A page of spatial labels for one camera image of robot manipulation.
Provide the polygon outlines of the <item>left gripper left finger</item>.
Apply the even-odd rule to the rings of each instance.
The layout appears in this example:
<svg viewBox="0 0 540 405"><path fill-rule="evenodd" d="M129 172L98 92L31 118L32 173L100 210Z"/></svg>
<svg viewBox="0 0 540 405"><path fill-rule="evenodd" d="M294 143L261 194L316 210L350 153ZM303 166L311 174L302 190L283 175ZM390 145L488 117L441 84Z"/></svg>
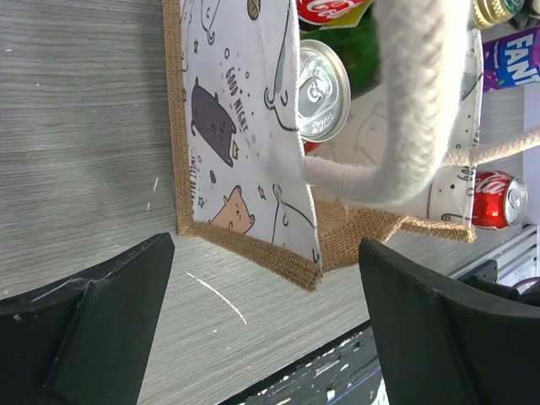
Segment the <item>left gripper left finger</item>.
<svg viewBox="0 0 540 405"><path fill-rule="evenodd" d="M1 301L3 404L135 404L175 245L168 233Z"/></svg>

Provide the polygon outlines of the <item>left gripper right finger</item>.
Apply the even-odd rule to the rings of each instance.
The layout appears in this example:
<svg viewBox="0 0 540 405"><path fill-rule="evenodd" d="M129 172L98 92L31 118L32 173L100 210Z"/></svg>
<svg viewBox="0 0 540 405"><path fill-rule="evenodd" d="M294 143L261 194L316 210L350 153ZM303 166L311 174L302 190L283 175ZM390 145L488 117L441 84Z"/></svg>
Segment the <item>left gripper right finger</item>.
<svg viewBox="0 0 540 405"><path fill-rule="evenodd" d="M538 287L463 283L369 239L359 270L390 403L538 403Z"/></svg>

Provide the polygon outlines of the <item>purple soda can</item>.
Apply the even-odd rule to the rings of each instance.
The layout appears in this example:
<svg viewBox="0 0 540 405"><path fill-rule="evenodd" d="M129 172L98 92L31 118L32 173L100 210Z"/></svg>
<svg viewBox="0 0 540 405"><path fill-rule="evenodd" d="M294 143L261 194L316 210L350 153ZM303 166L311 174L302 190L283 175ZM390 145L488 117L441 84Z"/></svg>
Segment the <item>purple soda can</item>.
<svg viewBox="0 0 540 405"><path fill-rule="evenodd" d="M483 92L539 82L539 28L483 43Z"/></svg>

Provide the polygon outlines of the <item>green glass bottle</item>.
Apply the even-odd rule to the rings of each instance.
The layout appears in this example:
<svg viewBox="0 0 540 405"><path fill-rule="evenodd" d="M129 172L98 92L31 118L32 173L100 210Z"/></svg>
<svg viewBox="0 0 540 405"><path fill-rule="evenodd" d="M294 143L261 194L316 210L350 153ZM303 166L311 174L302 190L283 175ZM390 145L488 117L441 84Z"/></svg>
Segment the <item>green glass bottle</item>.
<svg viewBox="0 0 540 405"><path fill-rule="evenodd" d="M309 24L299 18L300 38L318 40L330 46L345 66L351 95L360 97L381 81L381 58L372 3L364 4L324 25ZM472 1L468 28L485 30L509 21L528 1Z"/></svg>

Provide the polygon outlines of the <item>glass cola bottle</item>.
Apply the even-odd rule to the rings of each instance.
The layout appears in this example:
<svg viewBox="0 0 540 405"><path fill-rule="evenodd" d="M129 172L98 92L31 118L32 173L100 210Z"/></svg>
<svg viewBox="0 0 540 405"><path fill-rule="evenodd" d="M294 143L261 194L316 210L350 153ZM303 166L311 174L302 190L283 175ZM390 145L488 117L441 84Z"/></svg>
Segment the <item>glass cola bottle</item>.
<svg viewBox="0 0 540 405"><path fill-rule="evenodd" d="M369 3L365 0L297 0L296 8L303 21L324 25Z"/></svg>

